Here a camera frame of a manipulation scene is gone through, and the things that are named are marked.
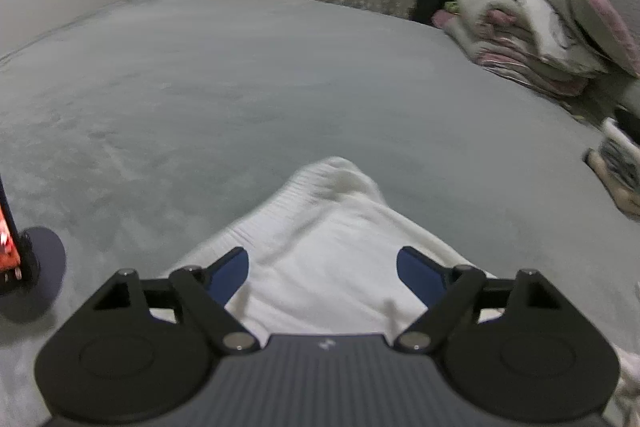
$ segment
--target bed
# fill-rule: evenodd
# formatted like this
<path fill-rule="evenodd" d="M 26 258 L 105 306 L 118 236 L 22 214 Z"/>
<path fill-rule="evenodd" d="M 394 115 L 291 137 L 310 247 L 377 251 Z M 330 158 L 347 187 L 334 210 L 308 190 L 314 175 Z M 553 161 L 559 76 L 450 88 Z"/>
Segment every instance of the bed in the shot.
<path fill-rule="evenodd" d="M 0 82 L 15 218 L 55 230 L 68 263 L 49 314 L 0 318 L 2 425 L 47 417 L 35 353 L 111 273 L 161 274 L 333 155 L 473 263 L 540 269 L 640 347 L 640 224 L 581 160 L 599 132 L 435 28 L 309 0 L 130 0 L 2 58 Z"/>

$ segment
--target mattress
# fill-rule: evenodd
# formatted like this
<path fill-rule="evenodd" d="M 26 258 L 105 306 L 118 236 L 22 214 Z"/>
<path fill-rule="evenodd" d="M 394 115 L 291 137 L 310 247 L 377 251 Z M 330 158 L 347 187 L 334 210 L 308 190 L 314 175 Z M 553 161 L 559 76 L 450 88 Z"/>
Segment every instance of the mattress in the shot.
<path fill-rule="evenodd" d="M 640 347 L 640 223 L 581 161 L 600 134 L 435 28 L 310 0 L 130 0 L 2 58 L 0 84 L 15 219 L 55 230 L 68 264 L 49 314 L 0 318 L 0 425 L 46 418 L 34 356 L 111 273 L 163 273 L 326 156 L 476 265 L 538 268 Z"/>

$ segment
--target stack of folded blankets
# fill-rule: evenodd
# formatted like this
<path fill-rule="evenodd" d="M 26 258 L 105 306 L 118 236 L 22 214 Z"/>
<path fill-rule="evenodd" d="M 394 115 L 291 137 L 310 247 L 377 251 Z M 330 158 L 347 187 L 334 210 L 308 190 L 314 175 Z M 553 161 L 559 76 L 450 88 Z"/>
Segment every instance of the stack of folded blankets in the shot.
<path fill-rule="evenodd" d="M 433 16 L 474 63 L 554 97 L 622 68 L 640 78 L 640 50 L 609 0 L 454 0 Z"/>
<path fill-rule="evenodd" d="M 598 150 L 589 149 L 584 161 L 609 191 L 616 206 L 640 216 L 640 119 L 616 108 L 602 124 L 604 139 Z"/>

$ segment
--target screw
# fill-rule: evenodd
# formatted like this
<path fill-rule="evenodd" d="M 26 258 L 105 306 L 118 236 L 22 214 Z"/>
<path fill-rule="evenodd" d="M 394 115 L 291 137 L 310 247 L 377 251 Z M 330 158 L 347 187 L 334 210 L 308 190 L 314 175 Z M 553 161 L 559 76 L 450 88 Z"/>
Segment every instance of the screw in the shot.
<path fill-rule="evenodd" d="M 244 333 L 244 331 L 236 331 L 236 333 L 228 333 L 222 339 L 222 343 L 229 349 L 234 351 L 245 351 L 255 344 L 253 335 Z"/>
<path fill-rule="evenodd" d="M 418 351 L 429 347 L 431 337 L 425 333 L 420 333 L 420 331 L 409 331 L 408 333 L 403 333 L 399 341 L 402 347 Z"/>

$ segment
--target dark gray cloth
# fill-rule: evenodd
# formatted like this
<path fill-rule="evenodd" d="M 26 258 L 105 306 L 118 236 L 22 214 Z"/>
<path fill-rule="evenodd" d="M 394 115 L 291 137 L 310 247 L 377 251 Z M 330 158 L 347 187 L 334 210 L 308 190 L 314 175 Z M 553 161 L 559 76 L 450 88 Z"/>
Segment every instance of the dark gray cloth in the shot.
<path fill-rule="evenodd" d="M 615 179 L 629 190 L 640 192 L 640 166 L 633 156 L 610 138 L 600 144 L 600 156 Z"/>

